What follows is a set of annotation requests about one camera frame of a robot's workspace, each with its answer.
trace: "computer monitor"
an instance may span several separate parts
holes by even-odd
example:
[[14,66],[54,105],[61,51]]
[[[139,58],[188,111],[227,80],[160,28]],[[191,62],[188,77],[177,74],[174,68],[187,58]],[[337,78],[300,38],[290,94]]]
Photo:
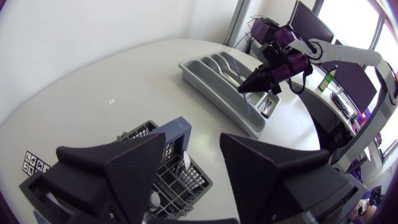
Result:
[[289,25],[307,39],[315,38],[331,43],[334,37],[331,30],[300,1],[296,1]]
[[344,88],[351,101],[363,113],[377,92],[372,81],[357,63],[332,61],[323,63],[322,67],[330,71],[335,65],[338,66],[335,82]]

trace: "robotic arm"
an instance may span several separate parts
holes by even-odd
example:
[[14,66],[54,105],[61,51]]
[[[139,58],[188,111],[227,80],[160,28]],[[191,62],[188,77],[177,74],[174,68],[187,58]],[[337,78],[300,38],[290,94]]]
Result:
[[317,39],[307,40],[299,34],[296,34],[299,36],[297,38],[295,34],[289,26],[283,26],[277,30],[270,44],[272,47],[272,51],[269,51],[270,57],[268,57],[270,65],[261,65],[256,68],[238,88],[238,91],[247,93],[271,90],[273,94],[278,94],[280,82],[284,80],[290,82],[290,77],[304,72],[303,89],[295,92],[301,93],[305,88],[305,77],[312,73],[311,63],[339,60],[375,67],[381,83],[377,105],[359,133],[346,147],[337,149],[330,158],[330,163],[344,173],[395,111],[398,103],[398,81],[388,63],[373,50],[333,45]]

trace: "round table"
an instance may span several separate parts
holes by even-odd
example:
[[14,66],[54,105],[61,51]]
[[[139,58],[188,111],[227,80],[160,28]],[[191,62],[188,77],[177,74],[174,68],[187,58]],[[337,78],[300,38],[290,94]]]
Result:
[[[261,64],[221,44],[165,40],[81,68],[21,106],[0,127],[0,190],[18,220],[35,222],[33,208],[18,188],[28,178],[22,171],[26,150],[54,165],[59,146],[106,144],[145,121],[161,126],[179,116],[192,125],[189,155],[213,181],[193,211],[181,219],[238,218],[219,135],[225,131],[249,136],[184,81],[178,67],[179,62],[220,50],[251,70]],[[286,83],[280,86],[280,105],[259,141],[299,150],[319,149],[304,104]]]

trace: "gray plastic tray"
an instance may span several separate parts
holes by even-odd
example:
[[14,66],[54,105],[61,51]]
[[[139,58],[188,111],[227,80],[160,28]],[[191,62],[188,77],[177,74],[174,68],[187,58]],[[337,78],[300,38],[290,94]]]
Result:
[[[246,109],[243,95],[237,87],[251,73],[240,61],[226,52],[216,52],[179,63],[182,77],[201,94],[227,114],[235,123],[254,138],[260,138],[279,105],[280,98],[272,93],[246,93],[250,114]],[[267,99],[272,101],[268,116],[264,116]]]

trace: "cable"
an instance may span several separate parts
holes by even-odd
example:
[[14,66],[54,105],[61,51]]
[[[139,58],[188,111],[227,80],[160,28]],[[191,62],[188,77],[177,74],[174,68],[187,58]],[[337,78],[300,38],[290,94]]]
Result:
[[[250,20],[249,22],[248,22],[248,26],[249,26],[249,23],[250,22],[252,22],[253,20],[255,20],[256,18],[253,18],[252,20]],[[255,28],[251,28],[251,30],[250,30],[250,32],[248,32],[247,34],[245,34],[243,37],[242,37],[242,39],[240,39],[239,40],[239,42],[235,45],[235,47],[234,47],[234,49],[241,43],[241,41],[245,38],[245,37],[247,37],[249,34],[252,34],[252,32],[253,31],[255,31],[258,27],[259,27],[259,25],[260,24],[263,24],[264,23],[264,21],[261,21],[260,23],[258,23],[256,26],[255,26]]]
[[290,88],[290,90],[292,90],[292,92],[295,93],[295,94],[297,94],[297,95],[302,94],[302,93],[304,92],[304,90],[305,90],[305,79],[306,79],[306,77],[307,77],[307,76],[303,73],[303,88],[302,88],[301,90],[299,90],[299,91],[295,91],[295,90],[292,88],[292,79],[291,79],[291,78],[288,79],[287,82],[289,83],[289,88]]

